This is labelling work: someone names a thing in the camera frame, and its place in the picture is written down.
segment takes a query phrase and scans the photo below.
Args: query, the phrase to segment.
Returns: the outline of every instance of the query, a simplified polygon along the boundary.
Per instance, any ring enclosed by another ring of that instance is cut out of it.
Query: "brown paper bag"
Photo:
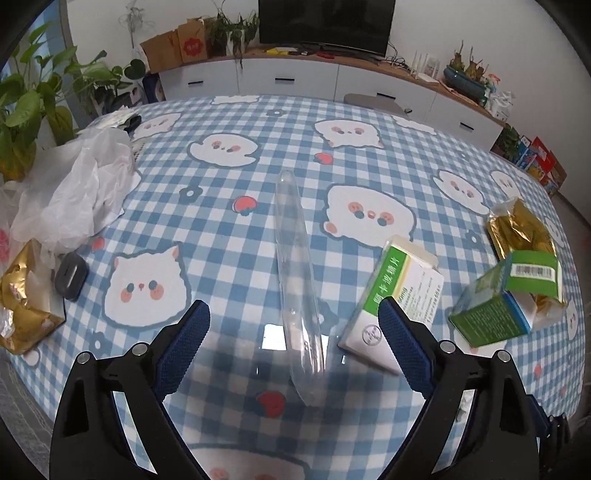
[[[172,70],[183,64],[176,30],[156,35],[141,43],[141,47],[148,57],[151,73]]]
[[[177,31],[183,63],[207,60],[203,18],[189,18],[187,23],[178,26]]]

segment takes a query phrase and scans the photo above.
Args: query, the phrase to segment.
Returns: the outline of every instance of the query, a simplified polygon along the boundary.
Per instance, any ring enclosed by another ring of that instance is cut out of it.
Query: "white wall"
[[[108,52],[113,64],[131,58],[131,42],[118,20],[128,0],[72,0],[68,15],[79,59]],[[152,27],[140,40],[172,30],[186,18],[215,15],[211,0],[138,0]],[[258,0],[227,0],[231,17],[247,15]],[[464,40],[464,59],[476,60],[517,97],[510,123],[538,135],[568,173],[561,192],[591,221],[591,77],[558,26],[535,0],[397,0],[391,39],[408,63],[414,52],[449,61]]]

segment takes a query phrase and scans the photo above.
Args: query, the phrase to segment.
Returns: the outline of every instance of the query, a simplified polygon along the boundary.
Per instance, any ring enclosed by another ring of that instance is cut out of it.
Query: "gold wrapper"
[[[556,255],[548,229],[521,199],[493,207],[486,227],[499,259],[506,258],[513,250],[534,250]]]
[[[49,271],[35,267],[39,249],[37,241],[27,242],[0,279],[0,346],[15,355],[26,353],[65,321],[38,308],[49,305],[53,288]]]

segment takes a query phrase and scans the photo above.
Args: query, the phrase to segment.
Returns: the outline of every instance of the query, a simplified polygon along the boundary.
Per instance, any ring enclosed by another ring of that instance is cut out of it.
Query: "metal screw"
[[[456,346],[449,340],[444,340],[439,344],[439,348],[445,353],[453,353],[456,351]]]
[[[496,353],[497,357],[499,357],[499,360],[501,362],[505,362],[507,363],[509,360],[511,360],[511,354],[509,352],[507,352],[506,350],[500,350],[499,352]]]
[[[85,364],[88,360],[90,360],[90,353],[88,352],[82,352],[80,355],[78,355],[78,358],[76,358],[76,361],[79,364]]]
[[[145,343],[136,343],[131,349],[131,353],[136,356],[141,356],[148,351],[148,345]]]

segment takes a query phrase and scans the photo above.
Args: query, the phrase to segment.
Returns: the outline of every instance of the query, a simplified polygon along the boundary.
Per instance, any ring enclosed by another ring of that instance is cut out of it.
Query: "white cabinet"
[[[299,59],[245,59],[237,65],[240,95],[335,98],[339,65]]]
[[[335,100],[342,102],[348,93],[391,98],[416,122],[424,122],[436,95],[432,90],[406,80],[341,65],[336,82]]]
[[[234,60],[185,65],[160,73],[167,100],[214,95],[238,95]]]
[[[491,118],[443,95],[437,95],[424,123],[490,150],[503,130]]]

